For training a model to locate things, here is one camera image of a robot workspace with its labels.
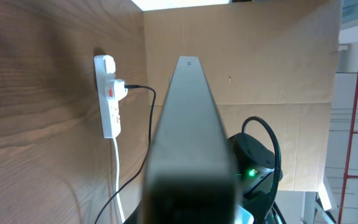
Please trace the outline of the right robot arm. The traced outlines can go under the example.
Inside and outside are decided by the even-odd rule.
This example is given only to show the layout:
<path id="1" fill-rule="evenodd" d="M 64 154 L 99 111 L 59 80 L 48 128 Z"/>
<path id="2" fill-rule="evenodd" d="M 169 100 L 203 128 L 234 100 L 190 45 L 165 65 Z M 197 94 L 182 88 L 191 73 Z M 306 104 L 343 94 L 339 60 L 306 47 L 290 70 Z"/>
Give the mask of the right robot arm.
<path id="1" fill-rule="evenodd" d="M 274 223 L 270 191 L 273 184 L 275 154 L 256 138 L 238 133 L 229 138 L 237 159 L 242 191 L 241 207 L 254 217 L 254 223 Z"/>

